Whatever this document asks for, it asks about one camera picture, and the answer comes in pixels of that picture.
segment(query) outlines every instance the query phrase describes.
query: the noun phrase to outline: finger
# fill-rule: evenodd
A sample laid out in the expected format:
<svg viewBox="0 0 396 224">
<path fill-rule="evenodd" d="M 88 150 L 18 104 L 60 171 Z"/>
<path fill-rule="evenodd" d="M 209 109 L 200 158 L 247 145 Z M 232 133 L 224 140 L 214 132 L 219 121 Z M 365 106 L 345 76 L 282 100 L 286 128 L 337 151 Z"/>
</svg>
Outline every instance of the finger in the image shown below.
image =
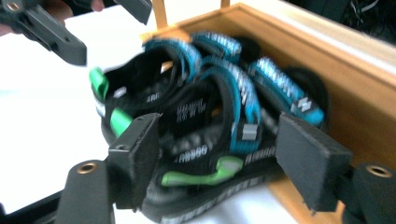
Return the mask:
<svg viewBox="0 0 396 224">
<path fill-rule="evenodd" d="M 0 36 L 13 33 L 11 27 L 0 24 Z"/>
<path fill-rule="evenodd" d="M 44 9 L 48 11 L 48 13 L 64 24 L 64 20 L 67 18 L 73 17 L 72 9 L 61 0 L 49 0 L 45 1 Z"/>
<path fill-rule="evenodd" d="M 91 8 L 93 11 L 102 11 L 105 8 L 103 0 L 92 0 Z"/>
</svg>

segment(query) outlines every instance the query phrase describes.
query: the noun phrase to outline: white table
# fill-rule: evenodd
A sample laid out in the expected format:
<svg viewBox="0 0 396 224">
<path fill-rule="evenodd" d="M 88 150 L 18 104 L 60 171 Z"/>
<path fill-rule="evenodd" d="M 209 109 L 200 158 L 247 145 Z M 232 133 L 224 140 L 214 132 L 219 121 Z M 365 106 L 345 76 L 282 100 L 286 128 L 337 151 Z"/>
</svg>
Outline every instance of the white table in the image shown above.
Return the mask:
<svg viewBox="0 0 396 224">
<path fill-rule="evenodd" d="M 126 63 L 142 50 L 138 35 L 155 29 L 155 23 L 150 18 L 145 26 L 116 6 L 69 19 L 66 27 L 87 45 L 87 67 L 65 63 L 22 35 L 0 38 L 0 202 L 7 213 L 61 190 L 75 164 L 106 157 L 89 70 Z M 115 214 L 117 223 L 151 223 L 139 212 Z M 264 185 L 244 190 L 191 221 L 264 222 L 295 223 Z"/>
</svg>

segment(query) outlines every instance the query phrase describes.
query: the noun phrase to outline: green strap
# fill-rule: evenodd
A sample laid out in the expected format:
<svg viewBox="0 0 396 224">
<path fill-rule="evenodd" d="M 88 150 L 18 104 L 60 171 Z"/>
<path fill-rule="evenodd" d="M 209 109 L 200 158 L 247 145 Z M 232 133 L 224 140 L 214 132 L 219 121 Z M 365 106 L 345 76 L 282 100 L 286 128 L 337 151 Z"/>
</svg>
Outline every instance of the green strap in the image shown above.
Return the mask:
<svg viewBox="0 0 396 224">
<path fill-rule="evenodd" d="M 225 156 L 218 160 L 217 171 L 212 175 L 186 175 L 180 172 L 170 171 L 163 176 L 162 185 L 165 187 L 187 185 L 217 185 L 238 173 L 244 162 L 236 157 Z"/>
<path fill-rule="evenodd" d="M 116 137 L 120 137 L 123 132 L 131 125 L 134 119 L 126 114 L 123 110 L 115 108 L 111 113 L 110 127 Z"/>
<path fill-rule="evenodd" d="M 95 93 L 101 100 L 105 100 L 108 91 L 108 80 L 100 68 L 95 67 L 90 71 L 90 81 Z"/>
</svg>

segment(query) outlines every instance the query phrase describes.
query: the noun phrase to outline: green accent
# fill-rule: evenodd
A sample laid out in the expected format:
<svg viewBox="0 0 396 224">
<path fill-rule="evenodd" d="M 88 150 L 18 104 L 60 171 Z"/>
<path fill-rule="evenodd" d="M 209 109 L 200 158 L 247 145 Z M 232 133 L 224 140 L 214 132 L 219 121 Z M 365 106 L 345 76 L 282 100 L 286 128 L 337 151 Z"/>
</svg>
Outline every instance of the green accent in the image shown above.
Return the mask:
<svg viewBox="0 0 396 224">
<path fill-rule="evenodd" d="M 180 172 L 170 171 L 163 176 L 162 185 L 165 187 L 187 185 L 217 185 L 238 173 L 244 162 L 236 157 L 225 156 L 218 160 L 217 171 L 212 175 L 186 175 Z"/>
<path fill-rule="evenodd" d="M 123 110 L 119 108 L 115 108 L 113 113 L 111 113 L 110 118 L 110 127 L 113 130 L 113 133 L 120 137 L 123 132 L 131 125 L 134 119 L 131 118 L 128 114 L 126 114 Z"/>
<path fill-rule="evenodd" d="M 95 93 L 101 100 L 105 100 L 108 91 L 108 80 L 100 68 L 95 67 L 90 71 L 90 81 Z"/>
</svg>

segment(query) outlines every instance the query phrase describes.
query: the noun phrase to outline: wooden board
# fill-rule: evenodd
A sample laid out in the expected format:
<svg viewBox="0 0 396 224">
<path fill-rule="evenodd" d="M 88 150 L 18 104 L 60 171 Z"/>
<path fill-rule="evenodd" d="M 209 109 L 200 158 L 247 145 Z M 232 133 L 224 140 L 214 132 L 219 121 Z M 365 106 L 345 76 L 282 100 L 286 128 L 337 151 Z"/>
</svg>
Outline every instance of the wooden board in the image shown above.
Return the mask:
<svg viewBox="0 0 396 224">
<path fill-rule="evenodd" d="M 154 36 L 189 40 L 201 30 L 245 35 L 281 66 L 302 65 L 325 82 L 332 100 L 329 134 L 352 150 L 353 164 L 377 162 L 396 169 L 396 48 L 285 3 L 259 11 L 232 5 L 167 26 Z M 271 191 L 300 223 L 341 223 L 337 213 L 314 217 L 287 178 Z"/>
</svg>

